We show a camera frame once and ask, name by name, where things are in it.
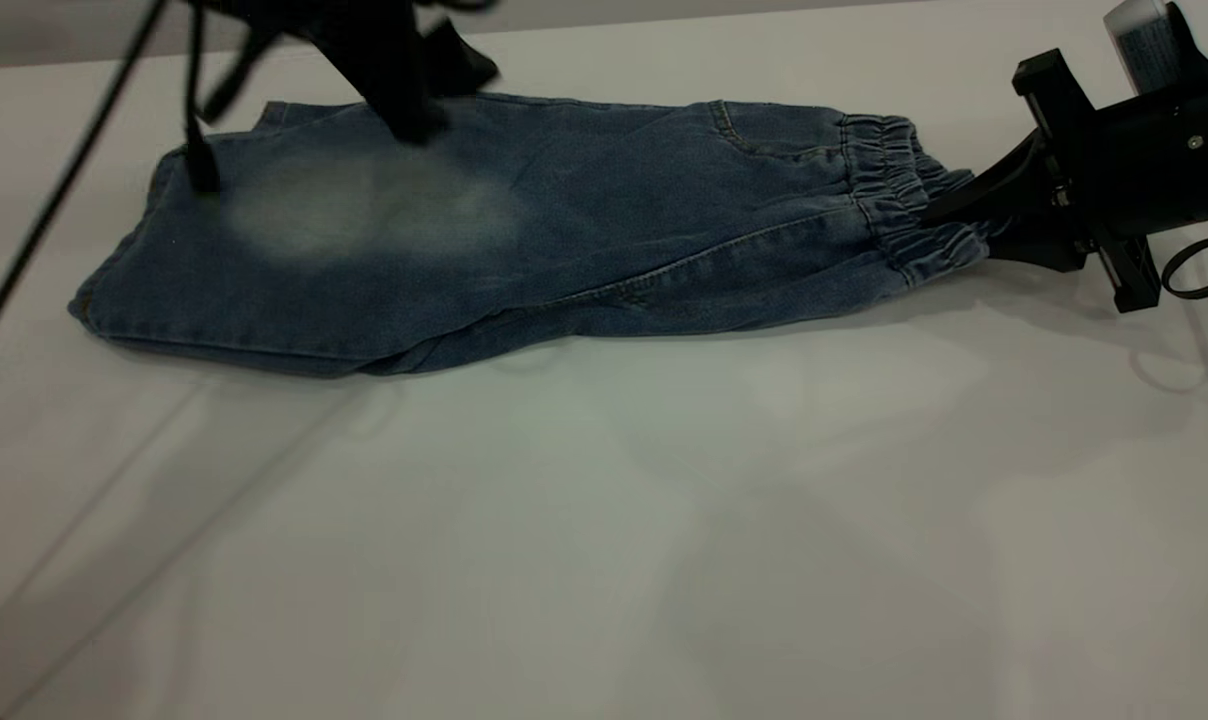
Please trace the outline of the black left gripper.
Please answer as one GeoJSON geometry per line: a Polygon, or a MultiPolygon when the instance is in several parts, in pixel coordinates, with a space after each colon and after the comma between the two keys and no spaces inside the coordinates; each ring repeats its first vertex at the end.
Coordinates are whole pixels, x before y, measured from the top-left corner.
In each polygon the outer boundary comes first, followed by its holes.
{"type": "Polygon", "coordinates": [[[297,37],[333,64],[370,64],[362,99],[397,141],[431,141],[448,128],[432,95],[476,95],[500,77],[495,60],[452,21],[426,31],[422,59],[413,1],[201,1],[201,8],[242,22],[266,43],[297,37]]]}

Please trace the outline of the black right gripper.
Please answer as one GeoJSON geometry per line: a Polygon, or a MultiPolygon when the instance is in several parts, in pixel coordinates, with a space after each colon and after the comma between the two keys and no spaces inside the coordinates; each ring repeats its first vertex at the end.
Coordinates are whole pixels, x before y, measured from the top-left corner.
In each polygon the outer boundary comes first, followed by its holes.
{"type": "Polygon", "coordinates": [[[1179,51],[1171,85],[1107,108],[1090,104],[1057,50],[1023,60],[1014,88],[1036,129],[930,201],[920,223],[1007,219],[989,259],[1070,273],[1096,255],[1119,310],[1157,304],[1165,281],[1149,238],[1208,222],[1207,56],[1179,51]]]}

